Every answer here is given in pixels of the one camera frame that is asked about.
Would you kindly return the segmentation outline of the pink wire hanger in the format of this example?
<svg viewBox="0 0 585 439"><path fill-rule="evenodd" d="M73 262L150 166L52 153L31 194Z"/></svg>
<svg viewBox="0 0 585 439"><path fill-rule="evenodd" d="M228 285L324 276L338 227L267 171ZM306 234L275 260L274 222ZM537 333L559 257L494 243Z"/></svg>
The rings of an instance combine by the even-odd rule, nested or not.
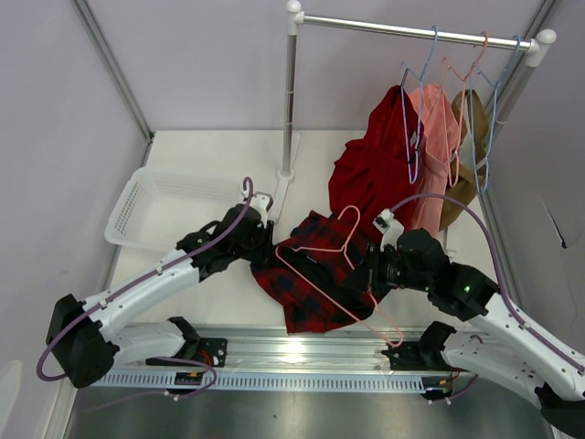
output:
<svg viewBox="0 0 585 439"><path fill-rule="evenodd" d="M352 209L356 212L356 220L354 222L354 225L352 226L351 231L348 233L344 243L337 249L327 249L327 248L318 248L318 247L307 247L307 246L301 246L298 248L293 248L292 251L293 252L302 252L302 251L308 251L308 252L323 252L323 253L340 253L344 256L347 265L351 268L354 269L355 265L352 263L351 259L349 258L349 256L347 255L347 246L350 243L357 226L359 225L360 219L361 219L361 212L359 210L358 207L354 206L354 205L348 205L346 206L341 213L337 216L337 220L340 220L343 218L344 214L349 210ZM404 342L404 335L403 332L401 331L401 329L399 328L398 324L388 315L382 313L379 310L379 303L376 300L375 296L372 293L372 282L369 282L367 285L367 295L369 296L369 298L371 299L372 303L373 303L373 312L375 314L378 314L379 316L383 316L393 327L394 329L398 332L399 335L399 340L398 341L392 341L390 338L388 338L387 336L384 336L381 332L377 331L375 328L373 328L370 324L368 324L365 320L358 318L355 314L353 314L352 312L350 312L348 309L346 309L344 306L342 306L340 303L338 303L334 298L332 298L330 295L328 295L326 292L324 292L320 287L318 287L316 284L314 284L312 281L310 281L304 274L302 274L300 271L298 271L296 268L294 268L289 262L287 262L281 255L280 255L280 248L281 246L277 246L275 248L275 256L285 265L287 266L290 270L292 270L295 274L297 274L301 279L303 279L306 283L308 283L309 285L311 285L318 293L321 294L321 296L323 296L325 299L327 299L330 303L332 303L333 305L335 305L338 309L340 309L341 311L343 311L347 316L350 316L356 323L364 326L367 330L369 330L371 333L373 333L374 335L376 335L377 337L381 338L386 345L389 345L392 348L398 348L400 347L403 342Z"/></svg>

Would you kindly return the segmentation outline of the red navy plaid skirt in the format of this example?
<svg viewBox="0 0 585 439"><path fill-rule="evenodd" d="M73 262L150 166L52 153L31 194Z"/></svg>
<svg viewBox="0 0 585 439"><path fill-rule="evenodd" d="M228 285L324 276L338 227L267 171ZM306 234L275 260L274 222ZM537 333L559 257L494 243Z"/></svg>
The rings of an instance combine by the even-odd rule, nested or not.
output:
<svg viewBox="0 0 585 439"><path fill-rule="evenodd" d="M345 241L356 220L356 212L349 209L342 219L338 215L325 217L315 211L292 230L290 237L275 245L281 246L280 255L310 281L338 303L363 320L373 314L373 303L367 291L343 285L346 277L364 260L366 237L355 231L347 246L347 255L355 265L351 269L340 253L293 252L301 246L337 249ZM321 296L311 285L285 266L276 256L271 265L250 267L260 288L282 306L289 334L325 333L355 324L343 311ZM380 303L387 294L374 292Z"/></svg>

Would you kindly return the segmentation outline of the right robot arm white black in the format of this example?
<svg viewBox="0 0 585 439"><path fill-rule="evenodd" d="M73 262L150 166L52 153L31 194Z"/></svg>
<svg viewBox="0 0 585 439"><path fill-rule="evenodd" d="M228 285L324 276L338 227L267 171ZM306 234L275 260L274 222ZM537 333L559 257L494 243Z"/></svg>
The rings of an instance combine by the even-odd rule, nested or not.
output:
<svg viewBox="0 0 585 439"><path fill-rule="evenodd" d="M543 418L574 438L584 435L584 374L572 367L583 355L559 343L558 357L531 335L536 324L515 305L507 306L499 286L476 268L451 262L426 230L403 233L396 244L371 244L346 286L372 293L407 288L425 293L443 313L497 339L508 351L489 348L442 322L420 337L419 362L463 369L524 398Z"/></svg>

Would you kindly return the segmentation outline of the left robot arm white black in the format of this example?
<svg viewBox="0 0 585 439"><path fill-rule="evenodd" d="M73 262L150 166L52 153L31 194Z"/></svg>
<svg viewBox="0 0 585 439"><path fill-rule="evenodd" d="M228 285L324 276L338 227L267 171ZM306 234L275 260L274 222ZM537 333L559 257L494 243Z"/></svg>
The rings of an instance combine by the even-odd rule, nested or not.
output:
<svg viewBox="0 0 585 439"><path fill-rule="evenodd" d="M133 326L134 319L173 294L203 283L236 261L267 262L272 253L271 202L254 196L221 220L187 234L154 267L116 289L84 300L68 294L54 305L48 353L77 389L102 379L113 367L145 361L186 366L199 360L200 336L181 316Z"/></svg>

